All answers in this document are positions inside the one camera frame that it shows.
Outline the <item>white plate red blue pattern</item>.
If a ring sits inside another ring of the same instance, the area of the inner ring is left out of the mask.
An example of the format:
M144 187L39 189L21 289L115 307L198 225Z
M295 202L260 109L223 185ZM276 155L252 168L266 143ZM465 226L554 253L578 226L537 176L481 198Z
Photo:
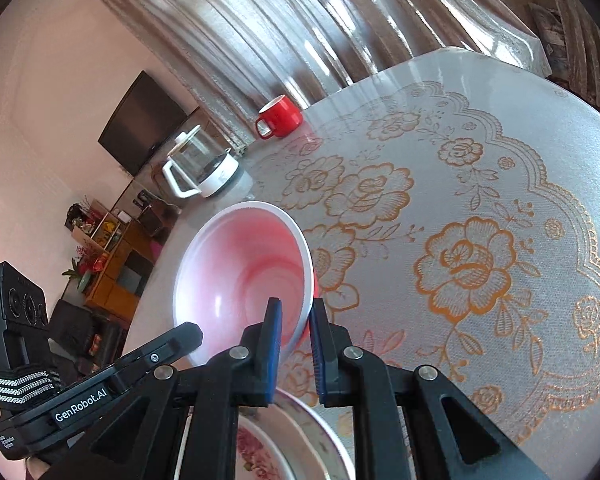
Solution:
M238 479L353 479L340 439L313 408L282 389L266 408L241 408Z

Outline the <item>wall mounted black television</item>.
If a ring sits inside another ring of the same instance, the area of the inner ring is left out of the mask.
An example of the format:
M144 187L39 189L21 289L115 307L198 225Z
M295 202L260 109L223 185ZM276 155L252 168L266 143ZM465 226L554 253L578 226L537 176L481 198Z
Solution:
M98 143L136 177L187 116L180 104L142 70L112 113Z

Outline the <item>orange wooden desk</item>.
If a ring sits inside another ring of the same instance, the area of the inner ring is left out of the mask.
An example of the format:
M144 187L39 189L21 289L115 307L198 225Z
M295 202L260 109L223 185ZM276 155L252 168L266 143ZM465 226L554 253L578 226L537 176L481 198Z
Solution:
M151 238L132 220L84 292L84 304L131 322L156 263Z

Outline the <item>white glass electric kettle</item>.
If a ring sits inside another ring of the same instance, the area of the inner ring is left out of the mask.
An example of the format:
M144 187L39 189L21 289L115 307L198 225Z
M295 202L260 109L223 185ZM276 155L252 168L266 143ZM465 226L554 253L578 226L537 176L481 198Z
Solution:
M220 192L238 169L239 162L230 149L222 148L201 125L196 125L175 138L174 147L166 154L162 174L174 196L187 200Z

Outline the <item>red mug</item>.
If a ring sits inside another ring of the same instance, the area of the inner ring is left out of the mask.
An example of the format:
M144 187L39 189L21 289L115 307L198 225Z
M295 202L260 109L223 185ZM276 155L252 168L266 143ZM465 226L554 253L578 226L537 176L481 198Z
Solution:
M283 138L298 129L303 124L303 121L304 118L301 110L296 107L296 104L286 94L282 94L266 103L258 111L258 118L254 123L254 128L256 128L256 133L263 140L272 138L272 136Z

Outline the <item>grey window curtain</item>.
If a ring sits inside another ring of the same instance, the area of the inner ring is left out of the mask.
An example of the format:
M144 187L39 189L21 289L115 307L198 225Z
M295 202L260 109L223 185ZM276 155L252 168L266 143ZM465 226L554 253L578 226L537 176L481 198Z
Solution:
M259 108L307 108L445 47L550 73L539 37L501 0L99 0L194 96L231 148Z

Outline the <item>white plate pink roses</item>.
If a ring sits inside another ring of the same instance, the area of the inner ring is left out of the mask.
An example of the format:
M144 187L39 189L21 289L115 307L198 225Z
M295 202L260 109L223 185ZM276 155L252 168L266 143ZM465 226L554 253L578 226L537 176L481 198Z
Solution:
M328 479L298 422L277 405L239 412L236 479Z

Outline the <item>red plastic bowl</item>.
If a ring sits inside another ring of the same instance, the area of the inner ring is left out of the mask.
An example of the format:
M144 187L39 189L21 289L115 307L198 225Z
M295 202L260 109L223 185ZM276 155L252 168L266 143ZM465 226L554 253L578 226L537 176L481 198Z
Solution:
M174 323L204 333L187 361L204 364L236 346L244 328L263 321L271 298L282 302L285 361L302 339L315 289L308 242L289 214L265 202L223 209L194 236L174 282Z

